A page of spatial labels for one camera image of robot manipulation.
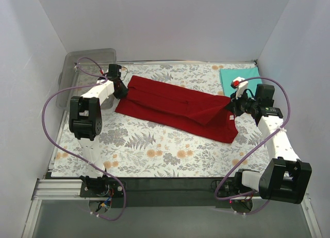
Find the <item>red t shirt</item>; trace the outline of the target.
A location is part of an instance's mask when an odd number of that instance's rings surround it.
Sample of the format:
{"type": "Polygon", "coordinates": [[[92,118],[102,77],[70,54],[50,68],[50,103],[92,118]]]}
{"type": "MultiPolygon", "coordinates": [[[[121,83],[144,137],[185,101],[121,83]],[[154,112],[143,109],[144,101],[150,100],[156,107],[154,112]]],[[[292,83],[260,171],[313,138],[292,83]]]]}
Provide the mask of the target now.
{"type": "Polygon", "coordinates": [[[238,131],[230,99],[133,76],[116,112],[231,144],[238,131]]]}

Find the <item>clear plastic bin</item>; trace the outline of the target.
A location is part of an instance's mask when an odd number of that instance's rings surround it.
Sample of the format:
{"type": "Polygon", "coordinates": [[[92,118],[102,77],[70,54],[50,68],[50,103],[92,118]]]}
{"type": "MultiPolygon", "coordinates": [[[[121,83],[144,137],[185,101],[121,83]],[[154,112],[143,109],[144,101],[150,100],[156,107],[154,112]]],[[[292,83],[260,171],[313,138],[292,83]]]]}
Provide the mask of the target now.
{"type": "Polygon", "coordinates": [[[100,75],[99,66],[106,70],[106,66],[116,60],[115,49],[70,52],[64,59],[58,89],[95,84],[100,75]]]}

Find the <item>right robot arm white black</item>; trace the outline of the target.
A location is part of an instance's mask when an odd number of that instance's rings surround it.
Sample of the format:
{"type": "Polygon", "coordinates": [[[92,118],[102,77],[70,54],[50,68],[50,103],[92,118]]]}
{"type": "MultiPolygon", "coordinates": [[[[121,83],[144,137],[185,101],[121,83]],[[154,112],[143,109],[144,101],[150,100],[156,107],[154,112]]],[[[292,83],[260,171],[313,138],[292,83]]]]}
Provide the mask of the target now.
{"type": "Polygon", "coordinates": [[[234,191],[245,195],[251,190],[259,192],[262,199],[299,204],[305,195],[312,173],[309,163],[302,162],[292,148],[287,133],[281,128],[284,123],[281,110],[274,107],[272,85],[258,84],[255,95],[248,96],[248,84],[234,80],[231,86],[235,93],[230,96],[226,109],[234,115],[250,114],[266,140],[270,161],[261,172],[240,169],[233,182],[234,191]]]}

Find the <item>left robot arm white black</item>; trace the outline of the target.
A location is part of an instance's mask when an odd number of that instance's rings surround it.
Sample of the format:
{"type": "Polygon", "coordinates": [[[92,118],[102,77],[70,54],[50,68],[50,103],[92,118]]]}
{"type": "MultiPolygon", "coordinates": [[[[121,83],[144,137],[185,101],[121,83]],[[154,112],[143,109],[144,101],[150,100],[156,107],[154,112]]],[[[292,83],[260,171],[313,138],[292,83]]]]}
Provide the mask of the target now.
{"type": "Polygon", "coordinates": [[[110,64],[104,76],[97,80],[96,86],[70,99],[69,129],[82,148],[82,157],[88,161],[87,173],[80,179],[88,190],[100,197],[106,196],[110,190],[107,176],[103,173],[105,167],[97,138],[103,126],[101,105],[112,102],[114,98],[127,96],[128,89],[121,80],[122,68],[110,64]]]}

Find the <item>folded teal t shirt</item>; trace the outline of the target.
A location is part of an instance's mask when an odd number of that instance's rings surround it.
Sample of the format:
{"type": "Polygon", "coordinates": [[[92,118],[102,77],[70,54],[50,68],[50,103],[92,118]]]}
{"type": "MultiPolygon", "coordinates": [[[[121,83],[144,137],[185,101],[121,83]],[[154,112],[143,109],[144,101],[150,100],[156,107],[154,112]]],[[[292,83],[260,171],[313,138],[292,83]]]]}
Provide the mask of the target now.
{"type": "Polygon", "coordinates": [[[259,76],[258,69],[256,67],[249,69],[221,69],[220,81],[223,88],[223,93],[226,97],[230,97],[235,92],[234,88],[230,85],[234,79],[241,77],[244,79],[259,76]]]}

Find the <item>aluminium frame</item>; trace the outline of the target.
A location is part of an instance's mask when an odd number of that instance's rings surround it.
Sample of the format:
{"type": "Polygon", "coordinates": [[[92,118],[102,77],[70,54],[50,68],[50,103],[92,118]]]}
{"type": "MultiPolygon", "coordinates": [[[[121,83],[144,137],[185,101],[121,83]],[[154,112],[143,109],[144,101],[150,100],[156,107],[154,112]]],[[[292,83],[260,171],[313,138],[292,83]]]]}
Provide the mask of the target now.
{"type": "Polygon", "coordinates": [[[201,207],[103,209],[79,196],[80,179],[38,180],[23,237],[321,237],[310,198],[301,204],[259,196],[231,200],[228,210],[201,207]]]}

